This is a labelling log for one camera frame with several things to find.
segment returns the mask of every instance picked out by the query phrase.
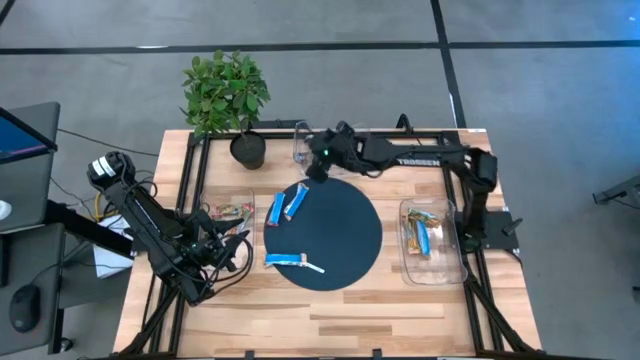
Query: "black plant pot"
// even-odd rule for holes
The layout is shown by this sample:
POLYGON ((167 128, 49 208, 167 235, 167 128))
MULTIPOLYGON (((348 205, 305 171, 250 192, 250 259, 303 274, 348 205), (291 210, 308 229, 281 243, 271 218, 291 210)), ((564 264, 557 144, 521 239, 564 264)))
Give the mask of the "black plant pot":
POLYGON ((264 164, 264 154, 267 151, 267 143, 262 135, 245 131, 238 134, 229 146, 231 155, 245 168, 255 170, 264 164))

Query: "gray floor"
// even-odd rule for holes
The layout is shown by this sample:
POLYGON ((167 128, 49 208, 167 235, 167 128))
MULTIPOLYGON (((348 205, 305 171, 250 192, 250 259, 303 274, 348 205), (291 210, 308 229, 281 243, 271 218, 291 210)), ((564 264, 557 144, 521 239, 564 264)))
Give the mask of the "gray floor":
MULTIPOLYGON (((441 3, 450 41, 640 38, 640 5, 632 0, 441 3)), ((18 0, 0 28, 0 47, 435 41, 433 24, 429 2, 417 0, 18 0)), ((0 87, 0 105, 59 101, 62 128, 155 152, 165 129, 186 128, 177 106, 184 103, 181 69, 192 55, 0 56, 3 84, 11 84, 0 87)), ((373 127, 393 125, 405 112, 416 126, 454 126, 437 50, 252 55, 273 98, 264 118, 373 127)), ((507 203, 525 219, 518 235, 545 349, 637 358, 640 304, 631 286, 640 285, 638 214, 615 203, 595 206, 591 193, 640 172, 640 50, 452 56, 468 126, 489 130, 507 203)), ((65 134, 59 146, 54 178, 91 197, 86 164, 109 149, 65 134)), ((155 167, 154 158, 134 161, 155 167)), ((122 300, 73 309, 65 335, 76 338, 77 349, 51 358, 107 354, 122 300)))

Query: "white paper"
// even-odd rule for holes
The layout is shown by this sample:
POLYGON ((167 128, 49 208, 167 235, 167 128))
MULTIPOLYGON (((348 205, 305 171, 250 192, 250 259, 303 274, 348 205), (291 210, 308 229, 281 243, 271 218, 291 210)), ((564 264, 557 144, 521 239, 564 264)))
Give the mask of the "white paper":
MULTIPOLYGON (((129 224, 127 221, 121 217, 120 215, 111 216, 106 218, 100 222, 100 226, 107 227, 109 226, 109 230, 118 233, 129 240, 133 241, 133 238, 124 233, 124 229, 129 228, 129 224)), ((112 267, 131 267, 133 266, 133 260, 126 258, 124 256, 120 256, 118 254, 114 254, 111 251, 105 250, 97 245, 93 245, 93 257, 95 263, 97 265, 108 265, 112 267)), ((96 266, 96 275, 98 278, 104 279, 113 274, 119 273, 124 269, 111 269, 104 266, 96 266)))

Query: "black metal frame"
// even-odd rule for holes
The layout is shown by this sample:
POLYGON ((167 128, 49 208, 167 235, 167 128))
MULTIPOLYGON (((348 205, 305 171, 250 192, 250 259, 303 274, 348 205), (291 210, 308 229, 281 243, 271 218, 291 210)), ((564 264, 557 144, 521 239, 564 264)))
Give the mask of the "black metal frame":
MULTIPOLYGON (((283 122, 279 122, 277 128, 287 129, 285 131, 278 132, 265 132, 262 133, 265 139, 291 139, 293 136, 293 132, 291 131, 293 128, 294 122, 288 122, 288 126, 283 126, 283 122)), ((263 122, 261 128, 276 128, 276 121, 266 121, 263 122)), ((460 144, 460 137, 457 131, 415 131, 406 116, 401 116, 398 120, 396 128, 403 128, 405 131, 374 131, 373 133, 377 136, 387 137, 387 138, 420 138, 420 139, 433 139, 436 140, 438 145, 447 145, 447 144, 460 144)), ((176 209, 179 211, 184 211, 184 206, 187 197, 187 187, 189 184, 189 178, 191 173, 191 168, 193 167, 193 158, 195 153, 195 148, 197 146, 201 146, 200 153, 200 163, 198 164, 198 171, 196 174, 195 180, 195 189, 194 189, 194 198, 193 198, 193 206, 192 209, 197 209, 200 206, 200 195, 202 194, 204 188, 204 179, 206 176, 207 170, 207 160, 209 157, 209 149, 211 141, 215 140, 228 140, 232 139, 235 134, 221 134, 216 137, 212 136, 204 136, 200 139, 195 139, 193 133, 189 135, 189 140, 187 143, 187 151, 185 152, 185 160, 184 166, 182 169, 182 178, 180 181, 180 188, 178 190, 178 199, 176 202, 176 209)), ((447 193, 447 198, 456 205, 456 193, 453 187, 453 179, 451 176, 451 171, 448 169, 442 169, 445 190, 447 193)), ((460 246, 462 260, 464 265, 469 268, 469 259, 467 254, 462 250, 462 246, 460 246)), ((489 281, 489 273, 486 266, 486 260, 484 258, 484 250, 482 248, 478 248, 475 252, 476 265, 478 268, 478 273, 480 275, 481 288, 489 297, 489 300, 492 301, 492 292, 491 292, 491 284, 489 281)), ((476 354, 486 351, 484 349, 484 343, 482 339, 482 329, 480 327, 480 320, 478 316, 478 309, 475 302, 475 295, 472 290, 472 285, 465 282, 463 285, 465 301, 467 305, 467 311, 469 315, 469 324, 471 327, 471 334, 474 343, 474 350, 476 354)), ((173 326, 171 329, 170 341, 169 341, 169 352, 173 354, 177 354, 179 341, 180 341, 180 332, 182 330, 182 321, 184 316, 184 306, 185 301, 181 297, 178 298, 175 306, 174 317, 173 317, 173 326)), ((502 342, 502 336, 500 334, 500 330, 494 323, 494 321, 490 321, 490 329, 491 329, 491 337, 493 342, 493 349, 495 351, 504 350, 504 345, 502 342)), ((152 338, 151 346, 149 348, 150 353, 158 352, 158 344, 160 342, 160 333, 162 331, 162 323, 156 329, 156 333, 154 333, 154 337, 152 338)))

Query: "potted plant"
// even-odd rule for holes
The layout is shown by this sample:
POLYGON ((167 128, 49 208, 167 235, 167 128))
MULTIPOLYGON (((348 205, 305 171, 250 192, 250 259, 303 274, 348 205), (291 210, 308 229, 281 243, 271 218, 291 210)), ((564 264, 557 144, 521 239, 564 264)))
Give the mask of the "potted plant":
POLYGON ((183 72, 188 77, 182 83, 188 106, 180 110, 195 126, 196 136, 238 130, 231 155, 247 169, 262 166, 266 143, 249 126, 258 121, 259 109, 271 97, 256 63, 249 56, 240 58, 239 51, 229 56, 217 50, 213 60, 195 56, 183 72))

